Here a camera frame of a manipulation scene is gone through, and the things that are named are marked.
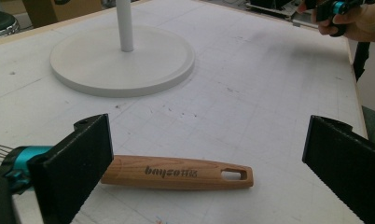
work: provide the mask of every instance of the lamp base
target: lamp base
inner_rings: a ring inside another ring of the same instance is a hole
[[[184,38],[145,26],[132,34],[131,52],[121,50],[118,27],[66,38],[50,54],[56,78],[91,95],[133,97],[167,90],[190,75],[195,54]]]

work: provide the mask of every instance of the brown wooden handle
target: brown wooden handle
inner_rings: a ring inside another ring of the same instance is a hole
[[[254,177],[250,167],[224,162],[115,156],[101,182],[155,189],[243,189],[254,185]]]

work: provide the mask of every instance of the stool seat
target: stool seat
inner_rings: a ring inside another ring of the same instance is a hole
[[[0,11],[0,37],[12,35],[19,30],[16,18],[6,12]]]

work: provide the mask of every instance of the hand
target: hand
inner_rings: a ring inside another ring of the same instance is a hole
[[[306,9],[302,2],[297,12],[302,13]],[[315,18],[316,10],[312,12],[312,22],[318,24],[318,31],[322,35],[333,35],[338,32],[337,27],[329,26],[330,20],[317,22]],[[344,15],[335,15],[333,23],[347,25],[344,34],[347,38],[360,42],[375,42],[375,4],[354,7]]]

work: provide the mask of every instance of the white table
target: white table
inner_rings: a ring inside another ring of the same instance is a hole
[[[343,38],[194,0],[133,5],[133,24],[183,36],[196,64],[154,95],[102,98],[65,87],[49,55],[77,32],[117,26],[114,9],[0,40],[0,144],[55,145],[73,123],[108,113],[115,154],[250,166],[250,189],[174,191],[99,184],[74,223],[361,223],[302,161],[310,115],[365,135]],[[31,191],[23,223],[41,223]]]

